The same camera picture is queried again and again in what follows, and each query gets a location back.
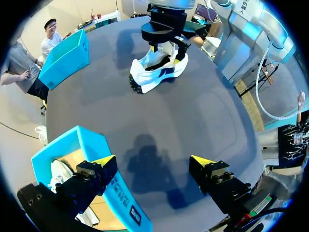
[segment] cyan storage bin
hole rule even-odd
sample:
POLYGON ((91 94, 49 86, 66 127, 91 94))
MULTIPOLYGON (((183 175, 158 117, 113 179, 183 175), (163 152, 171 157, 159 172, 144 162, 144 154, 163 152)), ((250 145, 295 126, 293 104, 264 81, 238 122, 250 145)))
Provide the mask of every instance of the cyan storage bin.
MULTIPOLYGON (((51 163, 78 149, 82 150, 84 160, 88 162, 112 154, 103 135, 76 126, 54 139, 31 158, 37 182, 48 186, 52 178, 51 163)), ((134 199, 119 170, 106 187, 103 199, 129 232, 153 231, 151 221, 134 199)))
POLYGON ((89 41, 83 29, 52 49, 43 65, 39 79, 49 89, 54 89, 89 62, 89 41))
POLYGON ((76 126, 54 139, 32 158, 32 167, 38 183, 48 186, 52 178, 51 163, 78 149, 86 161, 94 161, 111 155, 103 135, 76 126))

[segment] white cable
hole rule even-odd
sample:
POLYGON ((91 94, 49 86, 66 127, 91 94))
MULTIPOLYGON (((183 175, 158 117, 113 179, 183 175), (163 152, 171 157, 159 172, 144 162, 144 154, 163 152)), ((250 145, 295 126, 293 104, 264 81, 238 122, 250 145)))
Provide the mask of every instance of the white cable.
POLYGON ((208 16, 209 16, 209 20, 210 20, 212 23, 220 22, 220 20, 218 20, 218 21, 216 21, 216 22, 213 22, 213 21, 212 21, 212 19, 211 19, 211 14, 210 14, 210 12, 209 12, 209 7, 208 7, 208 5, 207 5, 206 0, 204 0, 204 2, 205 2, 205 6, 206 6, 206 9, 207 9, 208 16))
POLYGON ((291 115, 286 116, 286 117, 277 117, 277 116, 271 115, 271 114, 270 114, 269 112, 267 112, 266 109, 264 109, 264 107, 262 106, 261 101, 260 101, 260 98, 259 98, 259 93, 258 93, 258 82, 259 82, 259 78, 260 78, 260 72, 261 72, 261 69, 262 69, 263 61, 265 60, 265 57, 267 56, 267 53, 268 53, 269 48, 270 48, 271 45, 272 45, 272 41, 270 42, 270 44, 269 44, 267 50, 265 51, 265 53, 264 53, 264 55, 263 55, 263 57, 262 57, 262 60, 261 60, 261 62, 260 62, 259 69, 258 69, 258 71, 257 71, 256 82, 255 82, 255 94, 256 94, 257 102, 259 103, 261 109, 263 110, 263 112, 264 112, 267 116, 269 116, 269 117, 271 117, 271 118, 273 118, 273 119, 276 119, 276 120, 285 120, 285 119, 292 118, 292 117, 294 117, 294 116, 300 114, 301 112, 306 111, 306 109, 299 110, 299 111, 295 112, 294 114, 291 114, 291 115))

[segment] black t-shirt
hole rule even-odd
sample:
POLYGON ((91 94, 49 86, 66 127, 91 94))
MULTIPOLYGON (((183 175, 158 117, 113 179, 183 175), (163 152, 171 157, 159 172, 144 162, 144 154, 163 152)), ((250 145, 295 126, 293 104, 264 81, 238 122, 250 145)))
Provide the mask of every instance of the black t-shirt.
POLYGON ((306 134, 309 131, 309 111, 302 112, 301 121, 297 125, 286 125, 278 128, 279 166, 276 168, 291 168, 301 166, 306 156, 307 142, 304 138, 300 145, 294 145, 296 133, 306 134))

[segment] man with glasses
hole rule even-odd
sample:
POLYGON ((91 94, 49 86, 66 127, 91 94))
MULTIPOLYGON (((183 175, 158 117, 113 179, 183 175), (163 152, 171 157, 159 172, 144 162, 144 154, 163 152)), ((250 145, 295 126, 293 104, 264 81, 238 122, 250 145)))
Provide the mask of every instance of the man with glasses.
POLYGON ((62 36, 56 31, 56 28, 57 23, 54 18, 48 20, 44 26, 46 32, 46 38, 42 42, 42 56, 44 62, 51 50, 63 40, 62 36))

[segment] table surface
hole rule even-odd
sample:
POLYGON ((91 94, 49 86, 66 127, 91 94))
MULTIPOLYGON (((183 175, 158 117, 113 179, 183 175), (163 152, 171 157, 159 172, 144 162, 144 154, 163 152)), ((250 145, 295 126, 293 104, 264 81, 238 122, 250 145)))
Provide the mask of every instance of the table surface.
POLYGON ((148 21, 128 19, 87 34, 90 64, 49 92, 48 139, 76 125, 103 134, 155 232, 204 232, 225 215, 190 176, 189 157, 224 160, 254 185, 262 154, 237 93, 193 45, 173 82, 145 95, 131 89, 132 60, 149 49, 140 31, 148 21))

